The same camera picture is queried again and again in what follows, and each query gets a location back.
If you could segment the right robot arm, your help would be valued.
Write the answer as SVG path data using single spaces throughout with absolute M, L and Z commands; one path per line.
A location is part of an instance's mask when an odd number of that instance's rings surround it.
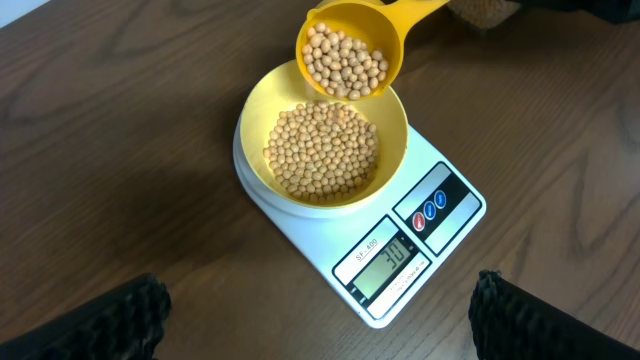
M 611 24 L 639 20 L 639 0 L 510 0 L 525 7 L 556 11 L 585 11 Z

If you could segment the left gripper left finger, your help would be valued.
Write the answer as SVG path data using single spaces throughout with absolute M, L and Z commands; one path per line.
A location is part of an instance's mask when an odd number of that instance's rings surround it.
M 153 360 L 172 308 L 165 283 L 140 275 L 1 344 L 12 360 Z

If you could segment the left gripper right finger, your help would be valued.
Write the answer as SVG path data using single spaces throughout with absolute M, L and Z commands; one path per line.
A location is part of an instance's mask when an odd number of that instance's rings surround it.
M 639 351 L 483 270 L 468 317 L 480 359 L 639 360 Z

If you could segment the yellow measuring scoop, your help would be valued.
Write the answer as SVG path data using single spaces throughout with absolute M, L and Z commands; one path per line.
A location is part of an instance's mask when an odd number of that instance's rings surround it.
M 310 9 L 296 39 L 296 62 L 307 83 L 318 93 L 327 92 L 307 71 L 302 49 L 309 43 L 308 30 L 323 22 L 332 30 L 362 39 L 374 50 L 381 50 L 389 62 L 386 78 L 371 93 L 382 95 L 400 72 L 405 55 L 405 40 L 409 31 L 421 20 L 444 7 L 448 0 L 397 0 L 390 4 L 381 1 L 336 0 L 323 1 Z

